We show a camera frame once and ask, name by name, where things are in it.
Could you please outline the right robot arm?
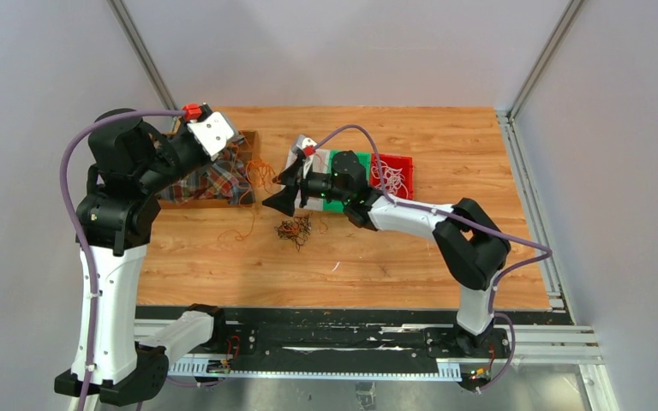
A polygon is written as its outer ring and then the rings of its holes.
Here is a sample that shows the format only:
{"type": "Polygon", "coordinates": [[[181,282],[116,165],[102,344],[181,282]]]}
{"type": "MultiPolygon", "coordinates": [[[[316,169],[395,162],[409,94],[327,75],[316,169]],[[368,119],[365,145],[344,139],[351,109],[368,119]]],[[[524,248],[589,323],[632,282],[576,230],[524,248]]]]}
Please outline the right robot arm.
{"type": "Polygon", "coordinates": [[[487,213],[467,198],[455,205],[430,205],[384,194],[369,183],[366,168],[353,151],[335,154],[327,173],[314,171],[301,150],[295,154],[294,162],[275,179],[281,190],[262,204],[291,217],[310,199],[337,201],[360,229],[433,241],[460,289],[456,346],[469,357],[487,349],[494,326],[493,281],[511,250],[509,241],[495,234],[498,228],[487,213]]]}

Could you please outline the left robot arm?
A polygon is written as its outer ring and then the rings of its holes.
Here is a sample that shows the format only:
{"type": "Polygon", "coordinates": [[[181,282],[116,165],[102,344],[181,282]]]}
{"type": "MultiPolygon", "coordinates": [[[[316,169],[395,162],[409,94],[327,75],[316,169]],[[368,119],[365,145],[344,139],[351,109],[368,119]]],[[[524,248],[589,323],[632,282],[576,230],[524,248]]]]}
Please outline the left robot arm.
{"type": "Polygon", "coordinates": [[[178,133],[148,122],[152,110],[101,115],[67,145],[60,189],[80,247],[83,296],[78,348],[54,382],[82,410],[91,399],[118,407],[154,398],[170,367],[191,350],[221,352],[228,342],[222,308],[203,304],[149,337],[135,338],[139,277],[160,213],[158,193],[214,163],[239,138],[221,112],[206,104],[165,110],[178,133]]]}

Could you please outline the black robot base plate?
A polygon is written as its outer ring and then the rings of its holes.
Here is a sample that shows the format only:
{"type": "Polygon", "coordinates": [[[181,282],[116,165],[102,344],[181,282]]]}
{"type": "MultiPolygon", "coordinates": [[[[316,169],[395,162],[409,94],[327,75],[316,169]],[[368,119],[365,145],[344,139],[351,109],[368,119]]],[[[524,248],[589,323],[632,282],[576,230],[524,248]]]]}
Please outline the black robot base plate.
{"type": "Polygon", "coordinates": [[[454,310],[227,307],[218,339],[190,349],[178,368],[207,376],[449,379],[443,360],[499,364],[511,351],[498,320],[478,348],[460,343],[454,310]]]}

